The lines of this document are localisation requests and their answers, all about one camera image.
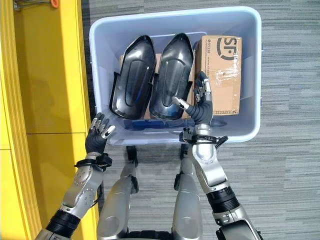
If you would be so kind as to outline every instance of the robotic hand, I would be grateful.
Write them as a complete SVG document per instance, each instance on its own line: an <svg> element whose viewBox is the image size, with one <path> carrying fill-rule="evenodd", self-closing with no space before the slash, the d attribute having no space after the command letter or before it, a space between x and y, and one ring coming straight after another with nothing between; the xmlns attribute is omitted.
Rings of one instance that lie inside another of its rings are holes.
<svg viewBox="0 0 320 240"><path fill-rule="evenodd" d="M197 178L211 205L215 222L220 226L216 235L219 240L263 240L238 202L218 162L216 148L227 141L228 137L211 136L212 93L210 81L203 71L197 74L194 95L197 101L195 106L176 96L172 100L195 123L193 132L184 129L180 134L180 141L192 145L188 155L191 156Z"/></svg>
<svg viewBox="0 0 320 240"><path fill-rule="evenodd" d="M103 180L103 172L111 166L112 159L104 153L107 138L116 129L107 127L108 119L98 113L93 119L85 139L86 157L76 163L78 168L72 186L63 197L60 209L42 229L36 240L69 240L81 218L97 202L95 195Z"/></svg>

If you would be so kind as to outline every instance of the brown cardboard box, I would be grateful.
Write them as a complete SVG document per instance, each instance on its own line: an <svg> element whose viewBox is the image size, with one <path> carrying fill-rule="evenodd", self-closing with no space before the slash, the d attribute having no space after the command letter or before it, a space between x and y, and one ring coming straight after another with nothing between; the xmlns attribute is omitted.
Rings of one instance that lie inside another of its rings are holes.
<svg viewBox="0 0 320 240"><path fill-rule="evenodd" d="M124 56L121 55L120 56L120 65L122 65L122 61L123 61ZM161 61L161 53L156 53L155 54L155 58L156 58L156 66L155 66L155 72L158 73L159 70L159 65L160 65L160 61ZM190 72L190 76L189 76L189 81L192 82L192 86L190 88L189 91L189 95L187 98L187 102L188 103L193 103L194 102L194 85L195 85L195 62L193 62L193 66ZM144 119L151 119L153 117L150 116L150 112L149 112L149 103L148 106L145 110L145 114L144 114ZM190 116L184 111L182 114L182 119L189 119Z"/></svg>
<svg viewBox="0 0 320 240"><path fill-rule="evenodd" d="M195 52L196 73L210 80L213 115L237 115L240 105L242 38L202 36Z"/></svg>

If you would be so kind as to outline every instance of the light blue plastic bin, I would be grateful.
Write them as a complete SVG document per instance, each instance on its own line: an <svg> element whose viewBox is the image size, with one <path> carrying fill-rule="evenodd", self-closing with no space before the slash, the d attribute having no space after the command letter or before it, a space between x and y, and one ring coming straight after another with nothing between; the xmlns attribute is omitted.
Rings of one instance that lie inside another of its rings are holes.
<svg viewBox="0 0 320 240"><path fill-rule="evenodd" d="M136 15L105 17L90 29L96 111L103 112L116 126L111 145L179 143L183 127L191 120L127 120L109 109L114 72L120 71L119 58L137 37L149 35L156 53L176 33L186 33L194 45L203 35L242 37L241 95L239 115L215 116L212 135L229 136L228 142L252 139L260 128L261 98L261 18L250 7L233 6Z"/></svg>

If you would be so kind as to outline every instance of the floor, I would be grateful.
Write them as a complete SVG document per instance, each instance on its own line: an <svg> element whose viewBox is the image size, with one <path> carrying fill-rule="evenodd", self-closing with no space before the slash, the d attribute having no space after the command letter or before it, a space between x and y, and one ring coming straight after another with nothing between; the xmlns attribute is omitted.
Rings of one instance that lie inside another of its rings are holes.
<svg viewBox="0 0 320 240"><path fill-rule="evenodd" d="M223 6L250 6L262 18L262 106L258 135L218 151L239 201L265 240L320 239L320 1L82 1L90 105L94 114L89 29L103 17ZM132 196L129 229L169 231L177 192L179 145L138 146L140 191ZM106 195L119 177L125 147L110 146ZM217 226L203 193L205 240Z"/></svg>

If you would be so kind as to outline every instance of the yellow panel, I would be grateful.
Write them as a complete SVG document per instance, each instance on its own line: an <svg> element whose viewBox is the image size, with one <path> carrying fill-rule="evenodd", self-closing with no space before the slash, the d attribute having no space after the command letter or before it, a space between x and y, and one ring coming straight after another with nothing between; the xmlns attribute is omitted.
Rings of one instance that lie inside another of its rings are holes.
<svg viewBox="0 0 320 240"><path fill-rule="evenodd" d="M1 161L1 239L25 240L27 238L23 215L20 209L19 193L10 150L0 150Z"/></svg>
<svg viewBox="0 0 320 240"><path fill-rule="evenodd" d="M12 170L15 190L25 229L25 239L31 240L41 229L39 210L36 200L28 143L24 121L23 106L18 75L17 52L13 5L10 1L0 1L0 75L1 91L4 103L5 121L10 142ZM10 178L11 172L4 171L4 179Z"/></svg>
<svg viewBox="0 0 320 240"><path fill-rule="evenodd" d="M28 145L42 226L46 226L60 207L73 182L73 165L84 159L85 133L28 134ZM96 239L96 213L88 211L73 238Z"/></svg>
<svg viewBox="0 0 320 240"><path fill-rule="evenodd" d="M8 128L7 128L7 121L6 121L6 113L5 113L5 104L2 94L2 87L0 84L0 102L1 102L1 135L0 135L0 150L10 149L9 137L8 137Z"/></svg>
<svg viewBox="0 0 320 240"><path fill-rule="evenodd" d="M59 2L58 9L42 4L14 14L27 133L86 131L78 1Z"/></svg>

